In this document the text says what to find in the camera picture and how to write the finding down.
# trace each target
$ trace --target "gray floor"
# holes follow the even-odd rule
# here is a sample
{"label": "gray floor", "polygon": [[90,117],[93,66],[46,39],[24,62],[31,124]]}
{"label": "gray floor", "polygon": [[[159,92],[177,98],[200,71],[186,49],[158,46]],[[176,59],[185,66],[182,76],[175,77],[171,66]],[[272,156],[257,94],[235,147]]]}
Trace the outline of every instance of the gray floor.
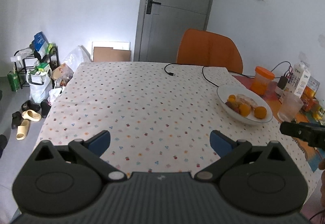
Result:
{"label": "gray floor", "polygon": [[0,89],[3,91],[0,101],[0,134],[4,134],[8,139],[8,145],[0,158],[0,223],[2,224],[9,223],[17,210],[11,186],[33,151],[44,119],[39,122],[31,122],[27,137],[18,141],[16,139],[17,129],[11,129],[11,114],[21,111],[21,105],[29,99],[29,88],[12,92],[7,78],[0,77]]}

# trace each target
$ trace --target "door frame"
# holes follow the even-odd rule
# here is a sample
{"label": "door frame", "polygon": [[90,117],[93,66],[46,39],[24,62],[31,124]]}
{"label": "door frame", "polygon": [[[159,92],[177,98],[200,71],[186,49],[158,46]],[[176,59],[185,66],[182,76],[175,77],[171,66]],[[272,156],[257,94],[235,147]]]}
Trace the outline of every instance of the door frame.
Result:
{"label": "door frame", "polygon": [[[203,30],[206,30],[207,26],[208,26],[212,2],[213,2],[213,0],[209,1],[207,15],[205,17]],[[146,15],[146,8],[147,8],[147,0],[140,0],[138,23],[136,26],[135,43],[134,43],[134,55],[133,55],[133,61],[136,61],[136,62],[138,62],[140,60],[141,40],[142,40],[142,34],[143,34],[144,19],[145,19],[145,15]]]}

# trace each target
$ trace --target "beige slipper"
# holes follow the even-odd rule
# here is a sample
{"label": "beige slipper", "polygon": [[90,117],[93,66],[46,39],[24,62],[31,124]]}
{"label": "beige slipper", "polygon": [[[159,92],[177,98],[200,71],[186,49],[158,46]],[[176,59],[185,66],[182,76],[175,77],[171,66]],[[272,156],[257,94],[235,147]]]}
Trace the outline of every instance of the beige slipper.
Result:
{"label": "beige slipper", "polygon": [[17,140],[23,140],[26,138],[27,133],[28,133],[28,128],[29,128],[29,121],[28,120],[23,120],[22,124],[18,126],[17,129]]}
{"label": "beige slipper", "polygon": [[22,118],[25,120],[31,120],[31,121],[40,121],[41,115],[36,113],[34,110],[27,110],[22,113]]}

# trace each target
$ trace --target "white polka dot tablecloth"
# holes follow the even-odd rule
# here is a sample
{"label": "white polka dot tablecloth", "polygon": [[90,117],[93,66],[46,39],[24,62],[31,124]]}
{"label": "white polka dot tablecloth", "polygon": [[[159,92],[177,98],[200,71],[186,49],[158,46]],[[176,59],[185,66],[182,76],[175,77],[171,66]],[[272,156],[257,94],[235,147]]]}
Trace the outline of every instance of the white polka dot tablecloth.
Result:
{"label": "white polka dot tablecloth", "polygon": [[[81,64],[56,99],[36,145],[49,139],[67,145],[108,130],[111,144],[103,160],[130,175],[141,172],[185,172],[192,175],[219,159],[209,144],[212,130],[253,145],[278,140],[295,161],[308,186],[316,179],[303,152],[279,131],[273,118],[263,126],[244,125],[227,115],[217,87],[202,76],[201,66],[146,62]],[[217,85],[241,86],[226,68],[204,68]]]}

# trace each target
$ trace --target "door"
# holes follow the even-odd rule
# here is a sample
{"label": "door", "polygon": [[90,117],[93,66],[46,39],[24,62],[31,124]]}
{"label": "door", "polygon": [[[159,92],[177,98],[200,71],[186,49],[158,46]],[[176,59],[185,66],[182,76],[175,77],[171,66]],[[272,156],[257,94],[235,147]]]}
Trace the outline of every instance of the door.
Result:
{"label": "door", "polygon": [[189,28],[204,30],[211,3],[212,0],[147,0],[140,61],[176,62],[184,32]]}

